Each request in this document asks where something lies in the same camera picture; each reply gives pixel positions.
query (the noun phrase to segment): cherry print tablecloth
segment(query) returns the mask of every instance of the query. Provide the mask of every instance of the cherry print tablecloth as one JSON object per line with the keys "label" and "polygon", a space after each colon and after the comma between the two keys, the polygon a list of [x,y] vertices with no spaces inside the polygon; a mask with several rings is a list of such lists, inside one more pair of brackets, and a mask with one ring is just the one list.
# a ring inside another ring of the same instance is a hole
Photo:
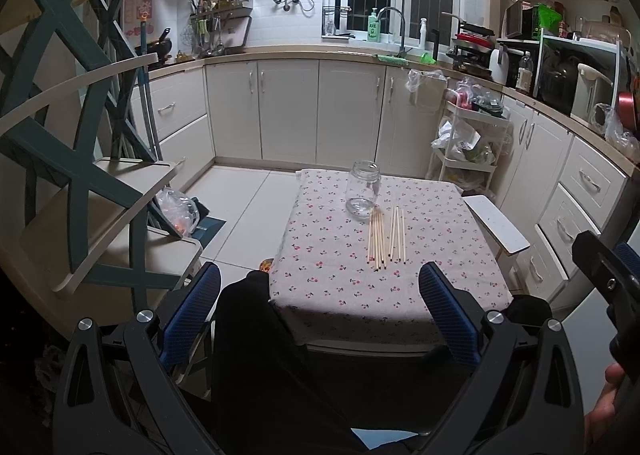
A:
{"label": "cherry print tablecloth", "polygon": [[271,266],[275,308],[297,344],[340,340],[395,345],[441,343],[418,291],[418,272],[436,261],[454,287],[485,309],[504,309],[511,294],[472,214],[446,182],[382,178],[385,217],[404,208],[406,264],[367,264],[369,223],[345,208],[347,172],[298,172],[299,192]]}

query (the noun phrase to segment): human hand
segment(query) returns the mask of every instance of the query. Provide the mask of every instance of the human hand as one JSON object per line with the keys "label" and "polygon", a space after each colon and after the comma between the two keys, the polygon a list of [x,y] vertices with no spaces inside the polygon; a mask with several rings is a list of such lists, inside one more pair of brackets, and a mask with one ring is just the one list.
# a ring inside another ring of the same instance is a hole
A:
{"label": "human hand", "polygon": [[618,389],[620,389],[620,385],[622,385],[622,380],[625,378],[625,371],[619,364],[614,363],[607,367],[604,372],[604,378],[606,383],[602,388],[602,393],[596,405],[593,407],[593,411],[584,416],[585,451],[604,435],[604,432],[616,418],[616,409],[613,406],[613,401],[616,398]]}

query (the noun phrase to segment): seasoning jar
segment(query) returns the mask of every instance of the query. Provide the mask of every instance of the seasoning jar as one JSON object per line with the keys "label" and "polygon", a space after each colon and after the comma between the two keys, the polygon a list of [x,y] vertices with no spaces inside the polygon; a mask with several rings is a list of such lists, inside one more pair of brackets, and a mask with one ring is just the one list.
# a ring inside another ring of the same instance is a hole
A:
{"label": "seasoning jar", "polygon": [[355,218],[369,218],[380,192],[380,168],[370,160],[353,164],[347,181],[347,211]]}

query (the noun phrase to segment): countertop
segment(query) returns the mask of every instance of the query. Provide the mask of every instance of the countertop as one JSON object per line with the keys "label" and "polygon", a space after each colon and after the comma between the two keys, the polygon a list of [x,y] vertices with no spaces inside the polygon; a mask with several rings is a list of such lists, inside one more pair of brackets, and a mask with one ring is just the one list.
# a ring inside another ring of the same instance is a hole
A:
{"label": "countertop", "polygon": [[[217,65],[223,63],[235,63],[242,61],[258,61],[258,60],[334,60],[334,61],[350,61],[356,63],[368,63],[372,65],[383,65],[387,67],[394,67],[395,65],[380,63],[375,57],[376,51],[367,52],[366,49],[349,49],[338,46],[326,46],[326,45],[282,45],[282,46],[268,46],[268,47],[251,47],[247,49],[247,52],[242,54],[234,54],[232,56],[220,56],[217,58],[204,58],[196,61],[190,61],[187,63],[180,63],[163,67],[158,70],[149,72],[149,79],[154,80],[173,74],[176,72],[183,72],[184,70],[191,70],[205,65]],[[412,68],[417,70],[436,70],[441,69],[449,78],[462,79],[466,77],[466,74],[452,70],[449,63],[438,63],[437,65],[423,65],[417,62],[411,61],[406,68]],[[617,149],[613,148],[608,142],[606,142],[599,135],[591,131],[589,128],[583,126],[571,117],[568,117],[560,112],[552,109],[550,106],[538,101],[537,99],[525,96],[513,88],[507,88],[506,86],[498,85],[491,81],[481,80],[472,76],[472,79],[479,85],[489,88],[491,90],[501,92],[513,99],[524,102],[527,106],[539,111],[547,117],[558,122],[564,126],[567,130],[570,130],[575,135],[579,136],[582,140],[588,142],[593,148],[597,149],[601,154],[607,157],[613,164],[620,168],[627,176],[633,178],[636,181],[640,181],[640,168],[636,167],[629,159],[622,155]]]}

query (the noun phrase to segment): bundle of chopsticks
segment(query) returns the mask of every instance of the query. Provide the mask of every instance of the bundle of chopsticks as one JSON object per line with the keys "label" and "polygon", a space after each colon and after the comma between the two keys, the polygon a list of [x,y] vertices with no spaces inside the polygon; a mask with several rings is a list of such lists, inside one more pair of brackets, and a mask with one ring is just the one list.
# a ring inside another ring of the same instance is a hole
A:
{"label": "bundle of chopsticks", "polygon": [[406,234],[404,225],[404,208],[394,208],[391,218],[391,234],[389,247],[386,248],[385,219],[382,210],[374,207],[369,213],[369,245],[367,245],[367,263],[374,262],[376,271],[382,267],[386,269],[389,261],[394,261],[395,251],[398,250],[398,261],[406,263]]}

